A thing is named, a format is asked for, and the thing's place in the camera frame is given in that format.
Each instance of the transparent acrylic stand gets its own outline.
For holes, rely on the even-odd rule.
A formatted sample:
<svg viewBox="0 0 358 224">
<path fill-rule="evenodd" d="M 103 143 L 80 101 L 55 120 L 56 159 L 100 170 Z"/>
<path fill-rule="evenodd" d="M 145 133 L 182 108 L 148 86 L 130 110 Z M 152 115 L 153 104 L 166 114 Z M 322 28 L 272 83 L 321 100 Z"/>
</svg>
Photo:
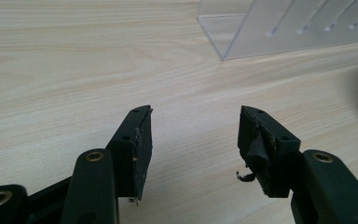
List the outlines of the transparent acrylic stand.
<svg viewBox="0 0 358 224">
<path fill-rule="evenodd" d="M 201 0 L 222 60 L 358 42 L 358 0 Z"/>
</svg>

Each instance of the light wood grain surface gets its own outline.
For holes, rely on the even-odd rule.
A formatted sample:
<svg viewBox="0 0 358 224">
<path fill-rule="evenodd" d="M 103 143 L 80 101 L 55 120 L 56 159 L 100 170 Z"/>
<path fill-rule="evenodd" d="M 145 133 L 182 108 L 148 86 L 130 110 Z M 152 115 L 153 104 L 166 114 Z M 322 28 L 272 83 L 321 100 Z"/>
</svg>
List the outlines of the light wood grain surface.
<svg viewBox="0 0 358 224">
<path fill-rule="evenodd" d="M 246 174 L 241 105 L 339 156 L 358 178 L 358 44 L 221 62 L 196 0 L 0 1 L 0 185 L 32 194 L 152 105 L 154 154 L 121 223 L 294 223 Z"/>
</svg>

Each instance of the wooden table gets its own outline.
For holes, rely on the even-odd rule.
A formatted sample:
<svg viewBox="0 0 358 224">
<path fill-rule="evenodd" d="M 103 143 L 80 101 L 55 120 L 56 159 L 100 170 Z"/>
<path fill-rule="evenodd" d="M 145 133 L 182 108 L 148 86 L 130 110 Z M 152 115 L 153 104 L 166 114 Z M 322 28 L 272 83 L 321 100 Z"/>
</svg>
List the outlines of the wooden table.
<svg viewBox="0 0 358 224">
<path fill-rule="evenodd" d="M 241 105 L 339 156 L 358 178 L 358 44 L 221 62 L 199 1 L 0 1 L 0 185 L 32 194 L 152 105 L 154 154 L 121 223 L 294 223 L 237 149 Z"/>
</svg>

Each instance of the tabletop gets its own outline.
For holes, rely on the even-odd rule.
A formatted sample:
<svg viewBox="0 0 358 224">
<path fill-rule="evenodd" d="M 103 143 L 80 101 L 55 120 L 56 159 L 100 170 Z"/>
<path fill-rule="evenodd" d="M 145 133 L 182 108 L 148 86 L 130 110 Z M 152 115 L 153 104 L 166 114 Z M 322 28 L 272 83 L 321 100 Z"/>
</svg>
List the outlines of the tabletop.
<svg viewBox="0 0 358 224">
<path fill-rule="evenodd" d="M 196 0 L 0 1 L 0 185 L 28 194 L 151 105 L 153 157 L 121 223 L 294 223 L 237 148 L 241 105 L 340 157 L 358 178 L 358 44 L 220 61 Z"/>
</svg>

